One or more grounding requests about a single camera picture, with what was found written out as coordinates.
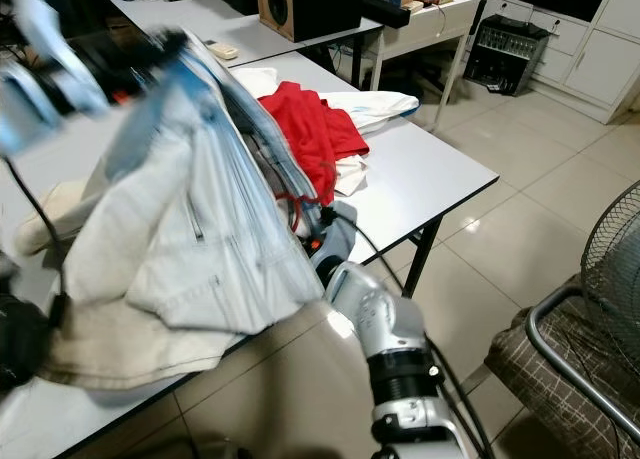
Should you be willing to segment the red garment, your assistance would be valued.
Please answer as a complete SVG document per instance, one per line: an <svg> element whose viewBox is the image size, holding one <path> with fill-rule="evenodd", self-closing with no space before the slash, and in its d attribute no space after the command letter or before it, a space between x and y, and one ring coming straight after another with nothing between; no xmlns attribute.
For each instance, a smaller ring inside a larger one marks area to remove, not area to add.
<svg viewBox="0 0 640 459"><path fill-rule="evenodd" d="M283 81L271 98L274 104L259 103L282 130L297 163L298 159L316 156L328 156L337 162L370 152L348 113L328 106L315 90Z"/></svg>

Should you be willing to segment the black equipment case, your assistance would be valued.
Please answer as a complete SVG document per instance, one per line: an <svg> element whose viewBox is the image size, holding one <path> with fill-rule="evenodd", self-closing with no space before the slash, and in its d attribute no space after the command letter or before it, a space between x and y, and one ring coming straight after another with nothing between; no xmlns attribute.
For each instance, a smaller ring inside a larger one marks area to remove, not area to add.
<svg viewBox="0 0 640 459"><path fill-rule="evenodd" d="M525 93L550 37L550 31L535 24L485 17L477 25L463 76L490 93Z"/></svg>

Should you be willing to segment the white garment with blue print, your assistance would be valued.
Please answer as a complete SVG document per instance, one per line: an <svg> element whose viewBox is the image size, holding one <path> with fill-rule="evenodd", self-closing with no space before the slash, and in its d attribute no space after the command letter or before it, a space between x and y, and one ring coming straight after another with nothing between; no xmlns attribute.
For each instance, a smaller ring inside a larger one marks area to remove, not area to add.
<svg viewBox="0 0 640 459"><path fill-rule="evenodd" d="M411 115L420 106L420 99L393 90L356 90L356 92L326 92L319 97L351 117L361 135L372 133L388 121Z"/></svg>

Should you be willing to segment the white low cabinet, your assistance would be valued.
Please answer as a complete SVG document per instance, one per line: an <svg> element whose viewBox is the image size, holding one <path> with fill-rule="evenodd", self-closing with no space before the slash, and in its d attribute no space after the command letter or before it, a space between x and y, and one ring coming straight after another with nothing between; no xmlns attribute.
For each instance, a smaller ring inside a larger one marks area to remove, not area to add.
<svg viewBox="0 0 640 459"><path fill-rule="evenodd" d="M603 124L640 110L640 0L488 0L493 14L549 31L538 92Z"/></svg>

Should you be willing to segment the brown checked chair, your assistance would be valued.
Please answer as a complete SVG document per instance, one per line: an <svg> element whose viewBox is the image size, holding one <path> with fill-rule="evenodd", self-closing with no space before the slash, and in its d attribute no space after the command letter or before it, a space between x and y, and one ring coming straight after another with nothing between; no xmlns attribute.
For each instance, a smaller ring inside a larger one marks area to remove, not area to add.
<svg viewBox="0 0 640 459"><path fill-rule="evenodd" d="M580 282L563 284L567 298L539 319L544 343L579 372L640 428L640 373L614 349L594 321L594 304L582 298ZM485 364L530 413L518 424L515 445L550 459L640 459L640 442L586 398L540 353L530 339L531 308L521 309L494 336Z"/></svg>

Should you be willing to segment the plain white garment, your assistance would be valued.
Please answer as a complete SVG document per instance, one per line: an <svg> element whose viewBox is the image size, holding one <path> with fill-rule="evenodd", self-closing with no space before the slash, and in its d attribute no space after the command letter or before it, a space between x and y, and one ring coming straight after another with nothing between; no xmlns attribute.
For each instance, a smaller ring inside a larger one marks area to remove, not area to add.
<svg viewBox="0 0 640 459"><path fill-rule="evenodd" d="M335 162L334 193L340 197L351 197L366 186L369 165L362 154L351 154Z"/></svg>

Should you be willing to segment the white cloth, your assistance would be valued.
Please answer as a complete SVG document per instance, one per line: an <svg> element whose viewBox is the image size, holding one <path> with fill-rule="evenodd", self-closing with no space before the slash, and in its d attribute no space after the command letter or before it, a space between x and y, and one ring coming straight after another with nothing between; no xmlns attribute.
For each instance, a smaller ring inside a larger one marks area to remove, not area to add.
<svg viewBox="0 0 640 459"><path fill-rule="evenodd" d="M233 69L233 78L259 102L274 104L280 80L275 69Z"/></svg>

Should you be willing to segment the small beige remote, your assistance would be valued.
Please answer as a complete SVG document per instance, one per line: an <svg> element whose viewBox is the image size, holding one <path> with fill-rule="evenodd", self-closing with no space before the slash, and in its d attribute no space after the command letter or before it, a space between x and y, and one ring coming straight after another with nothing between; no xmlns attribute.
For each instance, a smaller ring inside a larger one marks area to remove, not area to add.
<svg viewBox="0 0 640 459"><path fill-rule="evenodd" d="M209 42L206 44L206 47L212 55L221 61L237 60L239 55L241 55L238 48L225 43Z"/></svg>

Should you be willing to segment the wooden loudspeaker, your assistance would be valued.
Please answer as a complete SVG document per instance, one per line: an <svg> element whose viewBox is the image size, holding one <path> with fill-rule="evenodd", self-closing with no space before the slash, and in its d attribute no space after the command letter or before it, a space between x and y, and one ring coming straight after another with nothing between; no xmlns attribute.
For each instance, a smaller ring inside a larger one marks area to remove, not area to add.
<svg viewBox="0 0 640 459"><path fill-rule="evenodd" d="M361 23L362 0L257 0L259 20L292 42L302 42Z"/></svg>

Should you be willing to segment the light denim jacket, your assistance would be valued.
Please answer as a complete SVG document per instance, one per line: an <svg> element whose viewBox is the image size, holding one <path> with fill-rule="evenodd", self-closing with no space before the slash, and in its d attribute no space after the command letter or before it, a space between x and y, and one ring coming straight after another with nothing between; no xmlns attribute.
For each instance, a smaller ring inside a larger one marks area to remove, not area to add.
<svg viewBox="0 0 640 459"><path fill-rule="evenodd" d="M63 266L70 304L256 334L324 294L276 199L314 186L257 99L191 34L179 38L96 168Z"/></svg>

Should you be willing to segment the grey table with black legs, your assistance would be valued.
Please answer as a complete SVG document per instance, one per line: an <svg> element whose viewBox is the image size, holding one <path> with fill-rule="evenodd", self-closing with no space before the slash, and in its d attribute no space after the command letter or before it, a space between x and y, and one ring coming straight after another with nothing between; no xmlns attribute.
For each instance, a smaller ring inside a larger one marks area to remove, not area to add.
<svg viewBox="0 0 640 459"><path fill-rule="evenodd" d="M379 31L380 23L365 19L362 15L357 28L338 31L302 42L292 42L262 25L259 15L241 15L221 0L114 0L114 5L138 28L141 29L186 29L198 40L215 40L239 49L236 60L227 61L227 66L268 60L308 46L332 43L334 40L355 38L355 65L349 67L353 74L360 72L361 53L367 43L370 31Z"/></svg>

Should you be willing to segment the black table leg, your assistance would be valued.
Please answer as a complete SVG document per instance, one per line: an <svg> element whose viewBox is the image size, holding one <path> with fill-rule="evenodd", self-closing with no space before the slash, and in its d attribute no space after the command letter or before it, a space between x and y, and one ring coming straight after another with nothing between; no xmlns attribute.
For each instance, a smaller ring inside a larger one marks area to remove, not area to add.
<svg viewBox="0 0 640 459"><path fill-rule="evenodd" d="M442 226L443 216L436 216L433 220L425 223L420 229L416 229L407 236L407 240L415 245L415 253L410 263L410 271L404 276L403 295L412 296L415 293L422 272L425 270L430 250L433 248L436 235Z"/></svg>

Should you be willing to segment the white desk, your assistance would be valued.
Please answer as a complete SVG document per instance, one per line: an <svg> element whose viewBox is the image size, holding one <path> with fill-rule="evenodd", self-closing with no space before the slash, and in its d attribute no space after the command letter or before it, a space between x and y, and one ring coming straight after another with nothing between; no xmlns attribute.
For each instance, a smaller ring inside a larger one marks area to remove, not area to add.
<svg viewBox="0 0 640 459"><path fill-rule="evenodd" d="M445 5L422 7L421 10L412 12L408 16L408 24L401 28L384 26L375 42L371 72L366 78L362 78L362 87L369 90L379 89L385 61L454 40L454 53L445 75L439 106L425 127L430 133L434 133L442 119L444 108L451 99L454 83L461 78L465 70L462 58L470 43L471 29L476 16L483 11L484 5L485 0L453 0Z"/></svg>

